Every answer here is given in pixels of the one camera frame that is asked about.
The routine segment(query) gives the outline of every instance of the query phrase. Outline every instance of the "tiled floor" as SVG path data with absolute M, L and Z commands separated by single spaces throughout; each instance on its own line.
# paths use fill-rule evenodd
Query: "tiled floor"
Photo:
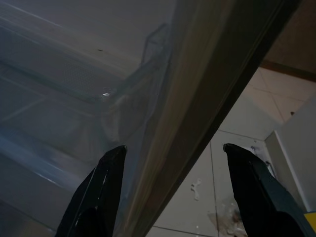
M 223 236 L 215 213 L 233 197 L 223 144 L 254 146 L 269 159 L 264 140 L 314 93 L 316 83 L 259 68 L 147 237 Z

